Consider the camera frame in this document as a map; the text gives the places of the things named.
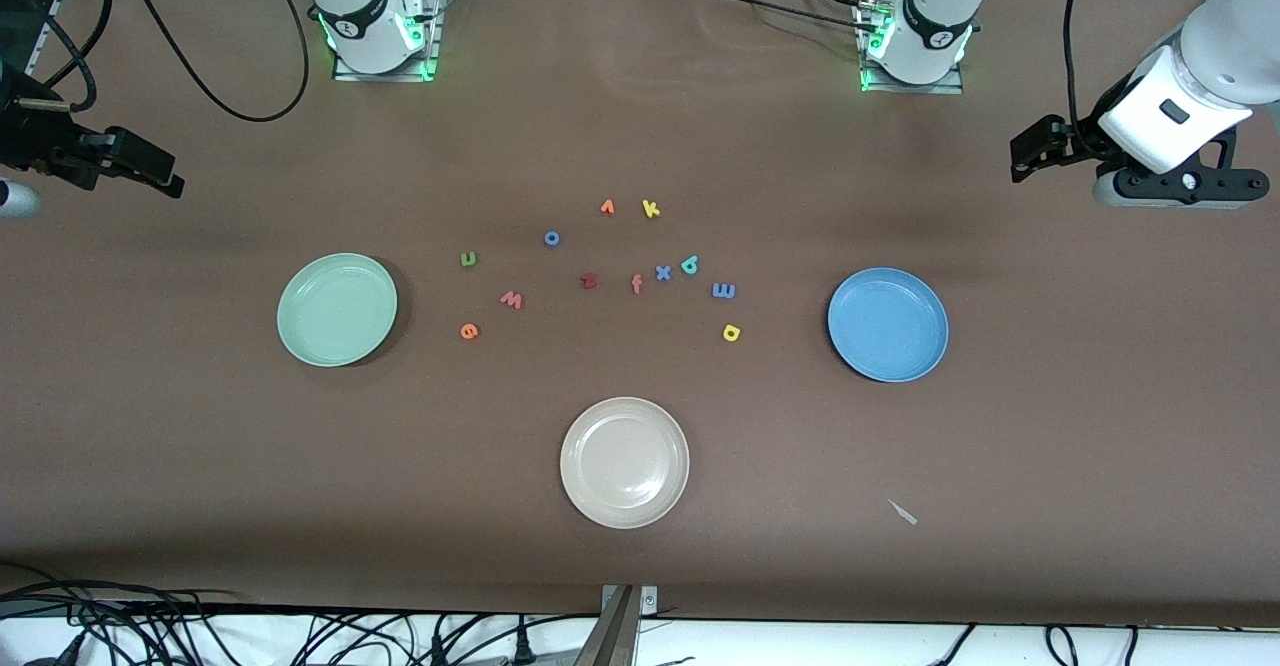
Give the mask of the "blue plate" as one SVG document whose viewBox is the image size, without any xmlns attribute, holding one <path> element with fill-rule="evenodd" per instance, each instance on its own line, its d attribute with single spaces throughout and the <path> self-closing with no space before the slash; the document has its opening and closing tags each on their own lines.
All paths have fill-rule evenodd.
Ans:
<svg viewBox="0 0 1280 666">
<path fill-rule="evenodd" d="M 840 359 L 881 383 L 931 374 L 950 342 L 942 300 L 923 279 L 897 268 L 868 268 L 842 280 L 829 297 L 826 325 Z"/>
</svg>

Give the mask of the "light green plate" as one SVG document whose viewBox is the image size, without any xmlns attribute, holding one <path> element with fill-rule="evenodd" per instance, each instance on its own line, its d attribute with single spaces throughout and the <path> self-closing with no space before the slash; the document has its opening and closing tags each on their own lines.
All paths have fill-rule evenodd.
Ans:
<svg viewBox="0 0 1280 666">
<path fill-rule="evenodd" d="M 276 306 L 276 333 L 297 360 L 344 368 L 375 352 L 399 310 L 390 273 L 361 254 L 330 254 L 301 268 Z"/>
</svg>

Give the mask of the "beige plate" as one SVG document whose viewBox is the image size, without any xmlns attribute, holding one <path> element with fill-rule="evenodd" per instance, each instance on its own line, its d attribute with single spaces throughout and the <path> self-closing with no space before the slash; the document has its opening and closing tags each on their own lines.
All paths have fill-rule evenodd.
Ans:
<svg viewBox="0 0 1280 666">
<path fill-rule="evenodd" d="M 573 507 L 614 530 L 663 519 L 689 483 L 691 455 L 678 421 L 658 403 L 620 396 L 585 409 L 559 452 L 559 478 Z"/>
</svg>

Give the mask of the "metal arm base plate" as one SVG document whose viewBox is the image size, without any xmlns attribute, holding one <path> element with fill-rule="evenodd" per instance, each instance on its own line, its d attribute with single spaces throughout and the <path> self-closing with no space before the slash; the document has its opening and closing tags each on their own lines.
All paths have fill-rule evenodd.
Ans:
<svg viewBox="0 0 1280 666">
<path fill-rule="evenodd" d="M 347 82 L 426 83 L 435 78 L 448 0 L 387 0 L 380 15 L 356 22 L 323 15 L 335 55 L 333 78 Z"/>
<path fill-rule="evenodd" d="M 948 72 L 938 81 L 927 85 L 915 85 L 901 81 L 892 76 L 881 61 L 888 41 L 895 33 L 896 26 L 892 15 L 892 4 L 888 0 L 856 0 L 850 6 L 852 22 L 858 26 L 869 26 L 869 31 L 863 31 L 856 38 L 860 59 L 859 74 L 863 92 L 890 92 L 902 95 L 961 95 L 963 74 L 959 59 L 964 55 L 960 47 L 956 60 Z"/>
</svg>

